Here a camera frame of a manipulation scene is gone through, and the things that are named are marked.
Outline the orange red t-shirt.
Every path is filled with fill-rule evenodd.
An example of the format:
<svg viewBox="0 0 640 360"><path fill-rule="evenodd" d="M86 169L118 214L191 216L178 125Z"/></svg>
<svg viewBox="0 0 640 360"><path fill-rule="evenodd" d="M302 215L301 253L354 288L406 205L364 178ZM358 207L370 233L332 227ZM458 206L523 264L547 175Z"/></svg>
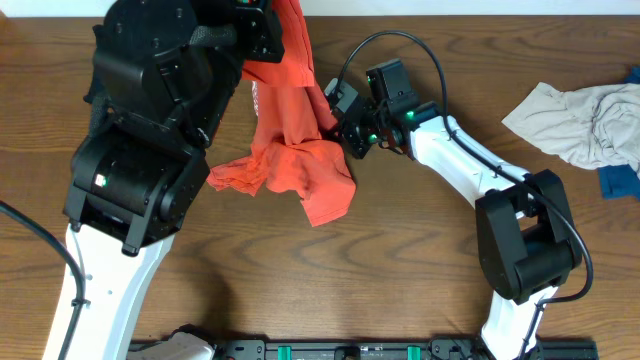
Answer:
<svg viewBox="0 0 640 360"><path fill-rule="evenodd" d="M207 182L251 196L262 186L294 191L310 224L321 226L348 212L356 184L341 145L328 138L337 120L316 81L301 5L275 0L273 9L283 28L282 61L243 67L258 118L251 154L213 167Z"/></svg>

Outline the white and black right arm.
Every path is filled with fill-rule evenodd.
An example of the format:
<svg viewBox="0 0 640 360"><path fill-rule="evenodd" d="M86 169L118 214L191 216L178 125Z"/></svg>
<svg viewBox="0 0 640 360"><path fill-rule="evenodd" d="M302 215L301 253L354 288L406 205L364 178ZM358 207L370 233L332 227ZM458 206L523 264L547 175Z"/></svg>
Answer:
<svg viewBox="0 0 640 360"><path fill-rule="evenodd" d="M403 63L394 59L366 72L361 96L342 77L324 90L343 143L357 158L377 145L406 155L446 180L475 211L479 262L493 290L478 340L443 340L431 359L595 359L591 341L541 341L536 333L557 291L590 262L553 172L537 174L494 155L435 102L423 102Z"/></svg>

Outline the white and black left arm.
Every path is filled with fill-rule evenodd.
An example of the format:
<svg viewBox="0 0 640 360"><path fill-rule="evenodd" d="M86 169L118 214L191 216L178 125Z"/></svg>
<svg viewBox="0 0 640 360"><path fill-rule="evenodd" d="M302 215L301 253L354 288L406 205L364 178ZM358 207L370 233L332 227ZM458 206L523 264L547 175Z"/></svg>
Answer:
<svg viewBox="0 0 640 360"><path fill-rule="evenodd" d="M210 170L247 61L277 63L268 0L118 0L94 27L90 130L71 161L48 359L123 359L151 280Z"/></svg>

